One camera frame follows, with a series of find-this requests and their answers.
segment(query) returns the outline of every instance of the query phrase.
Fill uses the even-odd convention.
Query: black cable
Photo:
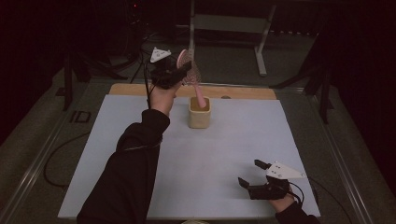
[[[288,193],[289,195],[292,195],[294,198],[297,199],[297,204],[298,204],[299,206],[303,206],[303,203],[302,203],[300,197],[299,197],[297,194],[291,192],[289,189],[282,188],[282,187],[279,186],[279,185],[272,185],[272,186],[281,189],[283,192]]]
[[[151,35],[150,37],[153,37],[153,36],[155,36],[155,35],[157,35],[157,36],[159,36],[159,37],[162,37],[162,38],[157,38],[157,39],[148,38],[148,42],[151,42],[151,43],[162,43],[162,42],[164,42],[164,41],[170,39],[169,37],[161,36],[161,35],[159,35],[159,34],[153,34],[153,35]]]
[[[101,63],[97,62],[96,60],[92,59],[88,55],[85,55],[82,52],[78,52],[78,56],[84,60],[84,62],[88,63],[91,67],[96,68],[102,72],[104,72],[106,75],[114,78],[114,79],[127,79],[127,77],[122,77],[119,74],[113,72],[110,68],[107,68],[106,66],[102,65]]]
[[[69,187],[69,185],[54,183],[54,182],[52,182],[52,181],[48,178],[48,176],[47,176],[47,167],[48,167],[48,164],[49,164],[49,162],[50,162],[50,159],[53,157],[53,155],[55,155],[55,153],[56,153],[60,148],[64,147],[65,145],[67,145],[67,144],[69,144],[69,143],[71,143],[71,142],[73,142],[73,141],[79,139],[80,137],[83,137],[83,136],[87,135],[87,134],[90,134],[90,132],[83,133],[83,134],[81,134],[81,135],[79,135],[79,136],[77,136],[77,137],[74,137],[74,138],[72,138],[72,139],[70,139],[70,140],[68,140],[68,141],[65,141],[64,143],[60,144],[58,147],[56,147],[55,149],[53,149],[53,151],[50,153],[49,158],[47,159],[46,164],[44,165],[44,171],[43,171],[44,179],[45,179],[50,185],[52,185],[52,186],[54,186],[54,187],[61,188],[61,189],[63,189],[63,190],[66,190],[66,189]]]
[[[301,199],[301,206],[303,206],[303,203],[304,203],[304,200],[305,200],[305,196],[304,196],[304,192],[303,192],[303,190],[302,189],[300,189],[300,187],[298,187],[296,184],[294,184],[294,183],[291,183],[291,182],[289,182],[291,185],[293,185],[294,187],[296,187],[300,192],[301,192],[301,195],[302,195],[302,199]]]
[[[352,219],[350,218],[349,214],[347,213],[347,210],[345,209],[345,207],[343,205],[341,205],[341,203],[335,198],[335,196],[331,192],[329,192],[323,185],[321,185],[318,181],[313,179],[312,177],[308,177],[308,179],[312,180],[312,182],[314,182],[315,184],[317,184],[321,188],[323,188],[338,203],[338,205],[341,207],[341,209],[343,209],[344,213],[346,214],[346,217],[349,220],[349,223],[352,224]]]
[[[143,41],[142,41],[142,45],[143,45],[146,41],[149,41],[149,38],[150,38],[150,37],[152,37],[152,36],[154,36],[154,35],[156,35],[156,34],[157,34],[157,33],[152,33],[152,34],[150,34],[150,35],[144,37],[144,38],[143,38]]]
[[[137,76],[137,73],[140,71],[140,68],[142,67],[142,64],[143,64],[143,58],[144,58],[144,56],[143,56],[143,53],[142,52],[140,52],[140,64],[139,64],[139,67],[136,69],[136,71],[134,72],[134,75],[132,76],[132,78],[131,78],[131,82],[130,83],[132,83],[132,82],[134,82],[134,79],[136,78],[136,76]]]
[[[145,66],[143,68],[144,69],[143,76],[145,77],[146,94],[148,96],[148,109],[151,109],[151,101],[149,99],[151,92],[149,91],[148,62],[149,60],[146,60],[146,62],[144,63]]]
[[[145,54],[147,54],[148,56],[151,55],[152,51],[146,50],[146,49],[141,49],[141,51]]]
[[[139,58],[139,56],[137,56],[136,58],[129,58],[126,62],[124,63],[119,63],[116,65],[110,65],[110,66],[106,66],[107,68],[110,68],[116,72],[122,71],[130,66],[132,66],[133,64],[135,64],[137,62],[137,59]]]

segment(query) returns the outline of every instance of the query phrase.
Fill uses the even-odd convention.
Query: white table surface
[[[117,141],[147,108],[144,96],[107,95],[81,155],[58,217],[76,218],[103,172]],[[207,129],[190,129],[188,98],[178,97],[163,135],[148,219],[257,219],[275,213],[267,201],[252,201],[237,177],[266,182],[254,160],[279,161],[305,173],[278,100],[211,99]],[[320,216],[307,179],[294,179],[303,209]]]

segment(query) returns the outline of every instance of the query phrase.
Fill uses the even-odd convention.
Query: table leg
[[[329,108],[329,91],[330,91],[330,79],[332,76],[332,72],[327,69],[323,74],[323,84],[322,84],[322,91],[320,96],[320,109],[319,114],[323,119],[323,122],[328,124],[329,121],[327,120],[327,109]]]
[[[297,82],[297,81],[299,81],[299,80],[301,80],[301,79],[303,79],[305,77],[314,76],[316,73],[319,72],[320,69],[322,69],[322,66],[321,65],[316,65],[316,66],[313,66],[313,67],[311,67],[309,69],[306,69],[306,71],[300,70],[300,72],[296,76],[291,77],[291,78],[289,78],[289,79],[287,79],[287,80],[285,80],[285,81],[283,81],[281,83],[278,83],[278,84],[275,84],[275,85],[270,85],[269,88],[270,89],[283,89],[283,88],[288,87],[289,85],[291,85],[291,84],[293,84],[293,83],[295,83],[295,82]]]
[[[191,0],[191,14],[190,14],[190,44],[189,44],[189,51],[191,54],[192,59],[194,59],[194,53],[195,53],[195,43],[194,43],[194,17],[195,17],[195,1]]]
[[[267,36],[270,32],[271,22],[272,22],[272,18],[274,17],[275,10],[276,10],[276,6],[275,5],[271,6],[271,11],[268,15],[268,18],[263,28],[262,41],[260,42],[259,46],[254,48],[257,65],[259,66],[259,75],[261,77],[267,76],[267,70],[265,69],[264,59],[262,57],[262,49],[264,48],[265,40],[267,39]]]

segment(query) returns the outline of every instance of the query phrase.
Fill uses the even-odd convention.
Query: black sleeve
[[[280,224],[319,224],[319,220],[312,215],[307,215],[297,202],[283,212],[276,213],[275,216]]]
[[[170,120],[157,110],[145,110],[142,122],[131,124],[120,137],[78,223],[145,223],[149,210],[160,143]]]

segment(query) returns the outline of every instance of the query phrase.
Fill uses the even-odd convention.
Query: small wooden container
[[[201,108],[196,97],[190,98],[189,103],[189,127],[192,129],[205,129],[209,127],[211,104],[207,97],[204,97],[206,106]]]

